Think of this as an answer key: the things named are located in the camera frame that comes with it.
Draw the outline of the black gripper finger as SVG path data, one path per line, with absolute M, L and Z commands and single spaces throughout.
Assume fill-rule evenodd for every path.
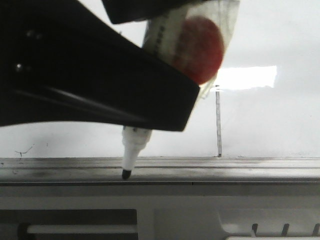
M 148 20 L 169 10 L 202 2 L 202 0 L 103 0 L 102 4 L 112 24 L 124 24 Z
M 181 132 L 191 79 L 76 0 L 0 3 L 0 124 L 94 122 Z

